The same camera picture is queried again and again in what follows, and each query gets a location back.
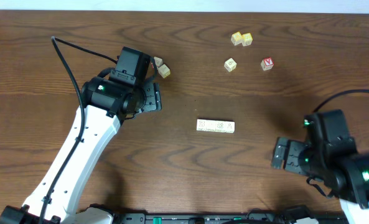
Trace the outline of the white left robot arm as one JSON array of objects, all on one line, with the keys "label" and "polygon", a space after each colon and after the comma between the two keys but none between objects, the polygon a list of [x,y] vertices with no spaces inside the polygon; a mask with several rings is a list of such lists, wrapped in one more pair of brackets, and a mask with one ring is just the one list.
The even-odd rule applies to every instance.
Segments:
[{"label": "white left robot arm", "polygon": [[82,88],[72,128],[50,169],[21,207],[6,206],[0,223],[113,223],[116,215],[99,205],[78,212],[83,189],[101,153],[123,122],[162,108],[159,85],[92,78]]}]

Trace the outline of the wooden block hourglass print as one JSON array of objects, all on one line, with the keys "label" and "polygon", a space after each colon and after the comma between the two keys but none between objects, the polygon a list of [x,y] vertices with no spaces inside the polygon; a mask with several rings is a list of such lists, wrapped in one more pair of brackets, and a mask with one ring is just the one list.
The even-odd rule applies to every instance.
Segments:
[{"label": "wooden block hourglass print", "polygon": [[225,121],[216,121],[215,122],[215,132],[224,133],[225,132]]}]

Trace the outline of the wooden block number eight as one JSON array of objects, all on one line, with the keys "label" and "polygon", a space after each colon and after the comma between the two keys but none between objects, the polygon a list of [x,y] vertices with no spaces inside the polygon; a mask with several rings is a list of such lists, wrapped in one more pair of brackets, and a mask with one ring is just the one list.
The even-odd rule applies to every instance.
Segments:
[{"label": "wooden block number eight", "polygon": [[216,121],[206,120],[205,121],[205,130],[208,131],[208,132],[215,132],[215,130],[216,130]]}]

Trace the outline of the wooden block hammer print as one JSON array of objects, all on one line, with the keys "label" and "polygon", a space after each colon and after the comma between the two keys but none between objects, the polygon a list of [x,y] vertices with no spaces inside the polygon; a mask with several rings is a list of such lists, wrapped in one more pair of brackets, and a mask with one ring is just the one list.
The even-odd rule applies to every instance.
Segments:
[{"label": "wooden block hammer print", "polygon": [[197,131],[206,131],[207,120],[198,119],[197,120]]}]

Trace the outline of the wooden block soccer ball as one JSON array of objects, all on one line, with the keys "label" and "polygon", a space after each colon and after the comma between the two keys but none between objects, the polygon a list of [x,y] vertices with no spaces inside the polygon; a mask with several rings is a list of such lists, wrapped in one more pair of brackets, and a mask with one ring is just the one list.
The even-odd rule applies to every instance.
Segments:
[{"label": "wooden block soccer ball", "polygon": [[235,122],[226,121],[225,122],[225,132],[226,133],[234,133],[235,132]]}]

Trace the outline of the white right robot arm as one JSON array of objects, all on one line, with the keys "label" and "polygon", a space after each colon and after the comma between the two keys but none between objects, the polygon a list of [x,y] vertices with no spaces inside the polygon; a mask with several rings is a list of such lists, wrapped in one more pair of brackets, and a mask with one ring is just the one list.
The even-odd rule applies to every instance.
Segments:
[{"label": "white right robot arm", "polygon": [[349,223],[369,223],[369,153],[358,153],[352,137],[306,142],[278,138],[271,167],[322,182],[330,193],[313,186],[323,196],[340,200]]}]

